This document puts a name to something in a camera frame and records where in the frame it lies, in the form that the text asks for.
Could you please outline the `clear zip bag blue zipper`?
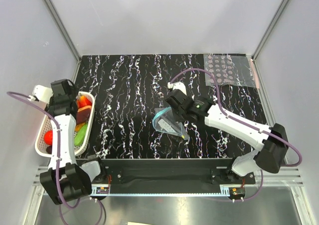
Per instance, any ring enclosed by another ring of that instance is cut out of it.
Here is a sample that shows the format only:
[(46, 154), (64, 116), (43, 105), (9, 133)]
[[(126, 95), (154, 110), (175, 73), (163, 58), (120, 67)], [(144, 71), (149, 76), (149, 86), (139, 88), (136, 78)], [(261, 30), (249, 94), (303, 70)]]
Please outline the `clear zip bag blue zipper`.
[(160, 132), (181, 137), (183, 140), (189, 140), (189, 136), (182, 122), (178, 122), (172, 109), (155, 108), (155, 116), (152, 120), (153, 128)]

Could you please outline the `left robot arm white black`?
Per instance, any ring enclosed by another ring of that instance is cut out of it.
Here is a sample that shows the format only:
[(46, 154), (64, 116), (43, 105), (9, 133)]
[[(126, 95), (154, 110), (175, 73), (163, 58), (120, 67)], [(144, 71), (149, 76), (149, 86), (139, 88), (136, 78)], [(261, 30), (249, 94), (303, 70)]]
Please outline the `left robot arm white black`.
[(53, 141), (48, 171), (40, 174), (40, 183), (56, 205), (78, 200), (92, 193), (92, 182), (103, 183), (108, 171), (98, 159), (81, 166), (75, 158), (78, 89), (68, 79), (51, 83), (52, 95), (43, 110), (51, 120)]

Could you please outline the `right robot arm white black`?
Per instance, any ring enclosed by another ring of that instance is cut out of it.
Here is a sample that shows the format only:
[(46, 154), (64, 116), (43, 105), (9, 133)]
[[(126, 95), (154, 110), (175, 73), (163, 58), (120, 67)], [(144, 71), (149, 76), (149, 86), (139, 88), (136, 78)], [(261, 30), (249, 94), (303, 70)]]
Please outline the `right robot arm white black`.
[(222, 182), (238, 183), (257, 170), (272, 174), (279, 172), (288, 151), (288, 146), (283, 143), (287, 135), (282, 125), (269, 127), (250, 121), (227, 112), (212, 100), (203, 97), (192, 99), (179, 89), (169, 92), (165, 101), (177, 121), (204, 123), (239, 138), (253, 148), (245, 155), (234, 157), (220, 172)]

